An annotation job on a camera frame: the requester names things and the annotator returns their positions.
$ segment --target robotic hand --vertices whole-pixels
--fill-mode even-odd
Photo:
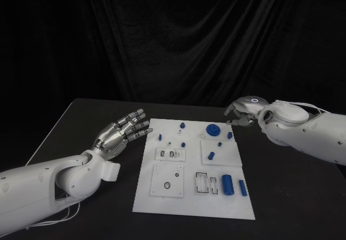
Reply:
[[[318,114],[308,114],[296,105],[315,108]],[[308,103],[276,100],[269,104],[256,96],[234,100],[224,115],[230,111],[237,119],[226,121],[227,125],[249,127],[257,120],[260,131],[275,144],[346,165],[346,115],[332,114]]]
[[[139,109],[112,122],[99,132],[90,150],[80,155],[0,172],[0,237],[37,226],[37,221],[79,203],[96,191],[100,179],[116,180],[120,166],[109,160],[128,142],[152,131],[151,128],[136,131],[149,124],[136,123],[144,117]],[[67,193],[58,199],[54,183]]]

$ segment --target black table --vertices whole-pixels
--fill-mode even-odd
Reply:
[[[76,99],[30,164],[80,154],[105,125],[139,108],[146,119],[220,123],[229,119],[217,107]],[[233,127],[233,135],[255,220],[132,212],[145,146],[141,137],[115,158],[120,164],[116,182],[102,182],[80,202],[77,215],[54,225],[20,230],[1,240],[344,239],[346,179],[337,166],[275,145],[257,126]]]

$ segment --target blue plastic part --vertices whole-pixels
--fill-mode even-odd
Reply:
[[[207,157],[207,159],[208,159],[208,160],[213,160],[213,157],[214,157],[214,152],[213,152],[213,151],[210,151],[210,154],[208,154],[208,157]]]
[[[220,128],[214,124],[208,124],[206,127],[206,132],[210,136],[217,136],[220,134]]]
[[[239,189],[240,189],[242,196],[246,197],[247,193],[246,193],[246,189],[244,189],[243,180],[239,180]]]
[[[233,195],[234,189],[233,189],[233,182],[230,175],[221,175],[221,186],[223,186],[223,194],[224,195]]]

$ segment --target small blue part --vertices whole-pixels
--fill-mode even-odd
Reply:
[[[246,197],[247,193],[246,193],[246,189],[244,189],[243,180],[239,180],[239,189],[240,189],[242,196]]]
[[[210,136],[217,136],[220,134],[220,128],[214,124],[208,124],[206,127],[206,132]]]
[[[234,189],[233,189],[233,182],[230,175],[221,175],[221,186],[223,186],[223,194],[224,195],[233,195]]]
[[[208,160],[213,160],[213,157],[214,157],[214,152],[211,151],[210,154],[208,154],[207,159],[208,159]]]

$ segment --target robotic arm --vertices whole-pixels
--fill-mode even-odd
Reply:
[[[110,159],[128,142],[152,131],[136,131],[149,124],[138,123],[144,117],[139,109],[112,122],[80,155],[0,172],[0,237],[79,203],[97,190],[100,179],[116,180],[120,165]],[[54,183],[67,197],[54,198]]]
[[[315,108],[318,114],[308,114],[296,105]],[[332,114],[306,103],[276,100],[269,104],[256,96],[233,101],[224,115],[230,111],[237,119],[227,121],[227,125],[249,127],[257,120],[260,131],[275,144],[346,165],[346,115]]]

